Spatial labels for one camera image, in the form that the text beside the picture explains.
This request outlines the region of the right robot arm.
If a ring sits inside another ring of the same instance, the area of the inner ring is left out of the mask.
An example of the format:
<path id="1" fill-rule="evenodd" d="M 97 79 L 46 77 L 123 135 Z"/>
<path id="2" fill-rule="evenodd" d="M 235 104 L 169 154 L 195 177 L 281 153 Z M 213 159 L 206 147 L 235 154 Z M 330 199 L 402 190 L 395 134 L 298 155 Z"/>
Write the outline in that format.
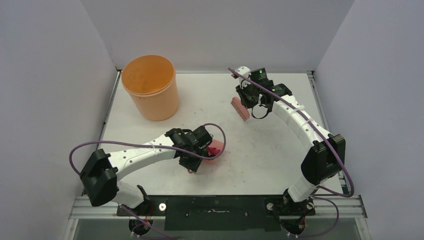
<path id="1" fill-rule="evenodd" d="M 265 68 L 250 70 L 241 66 L 232 69 L 231 76 L 239 81 L 235 89 L 240 101 L 234 107 L 240 115 L 252 114 L 256 106 L 265 107 L 268 114 L 278 116 L 293 131 L 307 150 L 300 177 L 286 190 L 288 197 L 282 201 L 284 211 L 294 215 L 302 209 L 303 201 L 342 170 L 346 141 L 317 123 L 285 84 L 275 84 L 268 78 Z"/>

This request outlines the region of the pink plastic dustpan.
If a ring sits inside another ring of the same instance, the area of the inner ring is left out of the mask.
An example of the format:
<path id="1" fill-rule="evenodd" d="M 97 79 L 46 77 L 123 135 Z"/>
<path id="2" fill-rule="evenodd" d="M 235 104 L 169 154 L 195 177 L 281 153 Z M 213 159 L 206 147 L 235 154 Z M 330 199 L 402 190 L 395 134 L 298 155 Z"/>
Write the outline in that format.
<path id="1" fill-rule="evenodd" d="M 224 152 L 224 143 L 222 141 L 213 139 L 212 143 L 207 147 L 209 155 L 218 155 Z M 213 166 L 217 164 L 219 158 L 214 158 L 212 160 L 203 159 L 200 165 Z"/>

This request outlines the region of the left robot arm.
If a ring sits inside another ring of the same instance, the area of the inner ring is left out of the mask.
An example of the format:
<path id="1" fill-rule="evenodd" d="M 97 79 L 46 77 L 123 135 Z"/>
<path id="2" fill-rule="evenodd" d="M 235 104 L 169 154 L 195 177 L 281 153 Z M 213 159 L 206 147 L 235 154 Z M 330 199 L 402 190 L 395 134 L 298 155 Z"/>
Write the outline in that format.
<path id="1" fill-rule="evenodd" d="M 213 137 L 204 126 L 195 130 L 173 128 L 156 139 L 126 150 L 106 153 L 94 151 L 80 172 L 80 180 L 93 207 L 114 202 L 125 205 L 136 215 L 144 215 L 152 202 L 141 185 L 123 182 L 127 175 L 160 161 L 178 163 L 196 172 L 206 158 L 215 157 L 208 148 Z"/>

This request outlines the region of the pink hand brush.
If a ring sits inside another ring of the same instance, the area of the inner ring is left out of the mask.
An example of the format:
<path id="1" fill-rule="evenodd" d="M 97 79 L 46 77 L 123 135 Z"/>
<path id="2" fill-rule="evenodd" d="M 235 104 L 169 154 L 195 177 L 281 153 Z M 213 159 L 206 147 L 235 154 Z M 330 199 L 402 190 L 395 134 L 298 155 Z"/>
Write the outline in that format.
<path id="1" fill-rule="evenodd" d="M 250 118 L 248 109 L 242 105 L 242 102 L 238 97 L 233 97 L 230 104 L 244 122 Z"/>

